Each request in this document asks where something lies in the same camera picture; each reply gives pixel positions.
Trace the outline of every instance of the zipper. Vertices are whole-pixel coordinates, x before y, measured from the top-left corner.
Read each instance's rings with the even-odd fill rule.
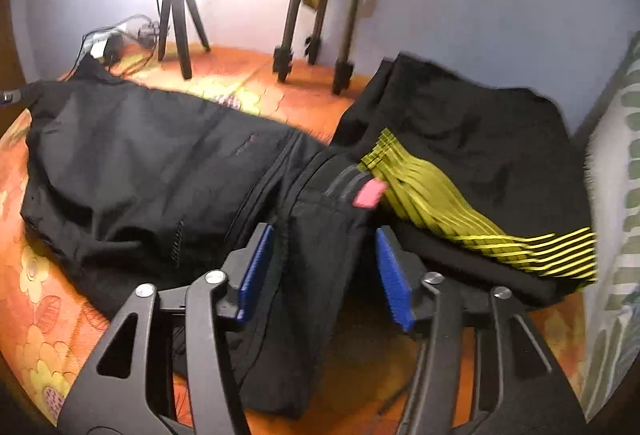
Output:
[[[184,226],[184,218],[178,222],[178,227],[175,230],[174,245],[171,248],[171,259],[174,262],[174,268],[180,268],[180,243],[182,242],[182,227]]]
[[[292,132],[291,137],[282,147],[282,150],[273,161],[273,164],[271,164],[271,167],[247,194],[247,197],[244,199],[244,202],[238,209],[234,220],[231,222],[229,231],[227,232],[225,239],[223,240],[225,253],[230,252],[235,247],[239,238],[244,234],[247,228],[246,219],[254,211],[256,203],[260,201],[260,198],[262,197],[265,189],[270,186],[271,181],[278,174],[278,172],[280,171],[280,167],[283,165],[284,161],[286,161],[287,157],[289,157],[289,153],[301,137],[302,136],[298,133],[297,130]]]
[[[271,303],[273,303],[275,294],[280,288],[282,273],[289,257],[289,247],[286,240],[289,236],[289,232],[287,231],[287,219],[306,183],[318,172],[318,170],[322,168],[322,166],[325,165],[325,163],[327,163],[327,161],[329,161],[332,155],[334,154],[330,152],[329,149],[317,154],[311,161],[309,161],[306,168],[296,177],[291,186],[284,193],[283,203],[280,206],[280,209],[278,209],[279,217],[284,223],[284,231],[279,232],[278,235],[284,238],[284,245],[280,256],[277,256],[272,260],[272,264],[269,268],[269,271],[272,272],[273,281],[271,283],[265,281],[265,285],[262,288],[260,300],[264,301],[264,303],[268,305],[261,311],[256,309],[254,319],[252,320],[254,322],[254,328],[251,330],[250,336],[242,340],[244,348],[239,352],[238,364],[235,368],[238,385],[241,385],[244,381],[247,372],[249,372],[258,357],[266,332],[267,317],[271,311]]]

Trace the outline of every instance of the black plastic handle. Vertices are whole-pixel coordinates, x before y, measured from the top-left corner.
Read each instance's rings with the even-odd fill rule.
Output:
[[[152,325],[157,310],[152,285],[129,297],[69,391],[58,418],[61,433],[174,435],[159,417],[175,418],[175,411],[170,323],[158,319]],[[156,363],[151,371],[150,361]]]
[[[207,281],[212,273],[222,275],[223,280],[212,285]],[[187,290],[188,384],[197,435],[250,435],[226,336],[214,314],[215,304],[226,294],[226,282],[222,271],[212,271],[198,278]]]
[[[462,357],[463,300],[458,284],[444,279],[423,283],[435,309],[428,339],[421,341],[410,399],[398,435],[441,435],[449,432],[456,410]]]
[[[478,331],[471,432],[456,435],[581,435],[582,408],[564,371],[526,314],[502,288],[490,293],[492,324]]]

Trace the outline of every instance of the small black tripod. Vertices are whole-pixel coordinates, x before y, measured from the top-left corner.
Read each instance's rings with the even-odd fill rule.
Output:
[[[158,61],[164,58],[164,51],[166,49],[166,34],[169,29],[169,13],[173,11],[174,14],[174,31],[175,42],[178,48],[178,58],[180,59],[180,70],[182,77],[186,80],[191,79],[191,59],[189,58],[189,41],[187,39],[187,23],[184,15],[184,3],[187,2],[187,7],[193,18],[193,23],[198,31],[200,37],[200,43],[204,49],[209,52],[209,41],[202,25],[202,19],[198,12],[198,6],[196,0],[162,0],[162,9],[160,11],[160,37],[158,39]]]

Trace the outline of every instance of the metal screw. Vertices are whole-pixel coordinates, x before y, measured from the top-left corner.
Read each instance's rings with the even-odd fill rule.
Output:
[[[442,283],[443,281],[444,281],[444,276],[441,275],[439,272],[435,272],[435,271],[428,272],[422,278],[423,285],[427,283],[430,283],[431,285],[437,285],[439,283]]]
[[[143,283],[142,285],[138,285],[136,287],[136,296],[140,298],[148,298],[151,296],[156,288],[150,283]]]
[[[500,285],[500,287],[496,287],[494,289],[494,296],[501,300],[508,300],[511,296],[513,296],[513,292],[511,292],[511,289]]]
[[[226,274],[222,271],[209,271],[204,277],[207,280],[207,283],[211,285],[217,285],[225,281]]]

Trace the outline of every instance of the clamp jaw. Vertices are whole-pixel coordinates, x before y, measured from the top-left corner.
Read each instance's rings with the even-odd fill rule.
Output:
[[[220,271],[188,287],[140,285],[82,367],[60,412],[65,435],[250,435],[226,331],[254,312],[271,258],[273,228],[259,224]],[[580,435],[586,422],[569,382],[526,307],[425,269],[390,227],[376,232],[378,269],[394,320],[421,343],[397,435]],[[172,329],[186,327],[194,428],[177,422]],[[451,428],[462,331],[476,332],[471,419]]]
[[[506,287],[489,293],[434,271],[376,232],[378,267],[394,320],[422,340],[398,435],[579,435],[580,404],[526,307]],[[476,332],[471,420],[451,428],[462,330]]]
[[[273,227],[259,224],[244,249],[188,287],[140,285],[82,367],[58,418],[65,435],[250,435],[225,332],[255,310],[271,258]],[[172,331],[186,327],[194,429],[176,420]]]

